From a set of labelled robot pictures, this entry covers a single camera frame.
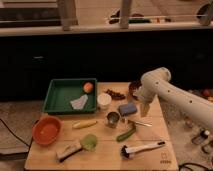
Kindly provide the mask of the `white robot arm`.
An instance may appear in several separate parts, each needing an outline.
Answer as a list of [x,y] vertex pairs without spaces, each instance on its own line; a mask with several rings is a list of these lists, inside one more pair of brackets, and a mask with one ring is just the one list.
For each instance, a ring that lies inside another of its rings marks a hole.
[[137,90],[141,102],[142,115],[149,111],[149,105],[156,95],[183,110],[191,119],[213,133],[213,103],[185,90],[173,86],[170,71],[165,68],[144,73],[141,76],[142,86]]

